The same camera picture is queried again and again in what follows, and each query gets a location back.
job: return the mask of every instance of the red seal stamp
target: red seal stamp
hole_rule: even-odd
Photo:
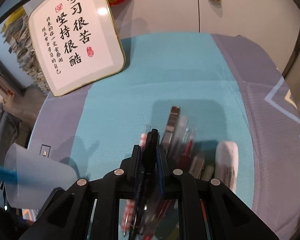
[[[61,11],[62,10],[62,3],[57,5],[55,9],[56,9],[56,12]]]
[[[91,47],[87,47],[87,54],[89,57],[92,57],[94,55],[93,49]]]

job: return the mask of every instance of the white paper cup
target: white paper cup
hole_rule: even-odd
[[[16,143],[7,152],[4,167],[18,175],[18,184],[5,183],[8,202],[14,208],[40,209],[54,188],[67,190],[77,180],[72,167]]]

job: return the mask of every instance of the light blue fabric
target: light blue fabric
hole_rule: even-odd
[[[70,156],[80,175],[94,180],[118,168],[146,124],[162,136],[176,105],[207,155],[220,141],[238,144],[237,195],[251,208],[254,163],[248,120],[237,82],[212,37],[158,33],[122,44],[127,67],[95,82],[85,101]]]

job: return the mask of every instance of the gold frame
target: gold frame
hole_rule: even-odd
[[[102,78],[98,78],[98,79],[93,80],[93,81],[91,81],[91,82],[85,83],[85,84],[83,84],[82,86],[76,87],[76,88],[74,88],[74,89],[70,90],[69,92],[66,92],[65,94],[62,94],[62,95],[56,95],[56,94],[54,94],[54,93],[51,91],[50,87],[49,87],[50,92],[51,92],[55,97],[61,97],[61,96],[64,96],[64,95],[66,95],[66,94],[69,94],[69,93],[71,93],[72,91],[75,91],[75,90],[77,90],[77,89],[79,89],[79,88],[81,88],[81,87],[84,87],[84,86],[86,86],[86,85],[89,85],[89,84],[91,84],[91,83],[93,83],[93,82],[96,82],[96,81],[98,81],[98,80],[101,80],[101,79],[110,77],[110,76],[112,76],[112,75],[115,75],[115,74],[121,72],[121,71],[124,69],[124,66],[125,66],[125,64],[126,64],[126,54],[125,54],[125,52],[124,52],[124,49],[123,49],[121,40],[120,40],[120,38],[119,38],[117,28],[116,28],[116,26],[115,26],[115,24],[114,24],[114,18],[113,18],[113,15],[112,15],[112,12],[111,12],[110,5],[109,5],[109,1],[108,1],[108,0],[106,0],[106,5],[107,5],[107,9],[108,9],[110,18],[111,18],[112,26],[113,26],[113,28],[114,28],[114,32],[115,32],[115,34],[116,34],[116,36],[117,36],[117,40],[118,40],[118,43],[119,43],[119,46],[120,46],[120,49],[121,49],[121,52],[122,52],[122,55],[123,55],[123,66],[122,66],[122,68],[121,68],[119,71],[115,72],[115,73],[112,73],[112,74],[107,75],[107,76],[104,76],[104,77],[102,77]]]

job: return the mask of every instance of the metal rivet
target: metal rivet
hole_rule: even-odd
[[[78,184],[79,186],[84,186],[84,185],[87,184],[87,180],[86,180],[86,179],[79,179],[79,180],[77,181],[77,184]]]
[[[122,169],[116,169],[116,170],[114,171],[114,174],[115,174],[115,175],[122,175],[122,174],[124,174],[124,170],[122,170]]]
[[[218,180],[218,179],[212,179],[211,180],[211,184],[215,185],[215,186],[219,186],[220,185],[220,180]]]
[[[173,174],[174,174],[174,175],[182,175],[182,173],[183,173],[183,171],[180,170],[180,169],[175,169],[175,170],[173,171]]]

